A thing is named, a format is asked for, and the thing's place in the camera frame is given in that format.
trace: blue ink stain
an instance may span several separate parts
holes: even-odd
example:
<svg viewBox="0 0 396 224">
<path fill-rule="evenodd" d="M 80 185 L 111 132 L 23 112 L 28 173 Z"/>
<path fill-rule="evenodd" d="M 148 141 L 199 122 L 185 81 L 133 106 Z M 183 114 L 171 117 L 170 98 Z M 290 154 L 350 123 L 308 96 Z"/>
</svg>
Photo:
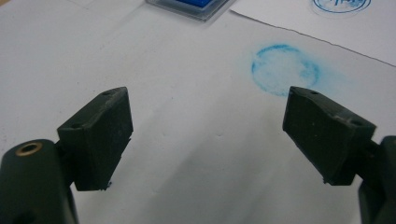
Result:
<svg viewBox="0 0 396 224">
<path fill-rule="evenodd" d="M 314 0 L 321 10 L 331 13 L 361 11 L 371 4 L 371 0 Z"/>
<path fill-rule="evenodd" d="M 251 74 L 262 90 L 287 96 L 290 86 L 313 87 L 320 77 L 320 68 L 294 47 L 273 45 L 257 52 Z"/>
</svg>

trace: black object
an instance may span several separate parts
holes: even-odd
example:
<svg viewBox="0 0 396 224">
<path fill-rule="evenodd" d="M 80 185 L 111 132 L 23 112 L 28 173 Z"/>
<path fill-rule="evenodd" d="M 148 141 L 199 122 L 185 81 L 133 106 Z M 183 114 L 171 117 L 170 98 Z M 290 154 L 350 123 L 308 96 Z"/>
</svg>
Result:
<svg viewBox="0 0 396 224">
<path fill-rule="evenodd" d="M 322 174 L 325 183 L 350 185 L 355 174 L 362 223 L 396 223 L 396 136 L 380 145 L 375 125 L 326 96 L 290 87 L 283 130 Z"/>
<path fill-rule="evenodd" d="M 3 157 L 0 223 L 77 224 L 70 185 L 106 189 L 133 124 L 126 88 L 105 91 L 58 128 L 60 141 L 22 143 Z"/>
</svg>

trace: blue oval stamp impression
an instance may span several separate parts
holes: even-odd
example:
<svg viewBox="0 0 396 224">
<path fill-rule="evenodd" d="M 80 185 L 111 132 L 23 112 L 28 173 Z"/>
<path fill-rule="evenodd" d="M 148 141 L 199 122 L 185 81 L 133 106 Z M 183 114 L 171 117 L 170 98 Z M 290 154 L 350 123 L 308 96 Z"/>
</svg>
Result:
<svg viewBox="0 0 396 224">
<path fill-rule="evenodd" d="M 273 45 L 254 56 L 251 74 L 263 91 L 287 96 L 290 86 L 311 88 L 320 77 L 319 66 L 299 49 L 289 45 Z"/>
<path fill-rule="evenodd" d="M 353 13 L 370 6 L 371 0 L 313 0 L 315 7 L 330 13 Z"/>
</svg>

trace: gold metal ring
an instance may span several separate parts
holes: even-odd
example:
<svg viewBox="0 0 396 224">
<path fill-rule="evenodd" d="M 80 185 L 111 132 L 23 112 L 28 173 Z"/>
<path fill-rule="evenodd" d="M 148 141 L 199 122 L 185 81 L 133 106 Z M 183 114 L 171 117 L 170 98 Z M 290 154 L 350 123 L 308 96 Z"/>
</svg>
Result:
<svg viewBox="0 0 396 224">
<path fill-rule="evenodd" d="M 43 147 L 43 144 L 40 142 L 33 142 L 33 143 L 28 143 L 26 145 L 21 146 L 18 148 L 18 150 L 15 152 L 17 156 L 30 156 L 32 154 L 35 154 L 38 150 L 40 150 Z"/>
</svg>

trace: round hole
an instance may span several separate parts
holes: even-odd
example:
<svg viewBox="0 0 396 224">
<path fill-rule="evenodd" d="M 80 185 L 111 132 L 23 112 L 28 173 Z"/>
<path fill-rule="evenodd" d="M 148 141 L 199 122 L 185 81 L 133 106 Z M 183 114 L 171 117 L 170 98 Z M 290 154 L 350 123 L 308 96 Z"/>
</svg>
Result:
<svg viewBox="0 0 396 224">
<path fill-rule="evenodd" d="M 77 128 L 81 128 L 81 124 L 80 123 L 74 123 L 74 124 L 72 124 L 72 128 L 73 129 L 77 129 Z"/>
<path fill-rule="evenodd" d="M 35 214 L 32 211 L 28 211 L 15 217 L 12 224 L 30 224 L 34 222 L 35 222 Z"/>
<path fill-rule="evenodd" d="M 43 147 L 42 143 L 29 143 L 17 149 L 17 156 L 30 156 Z"/>
<path fill-rule="evenodd" d="M 361 126 L 361 125 L 363 125 L 360 121 L 358 121 L 358 120 L 352 120 L 352 121 L 350 121 L 350 123 L 352 123 L 352 124 L 354 124 L 354 125 L 356 125 L 356 126 Z"/>
</svg>

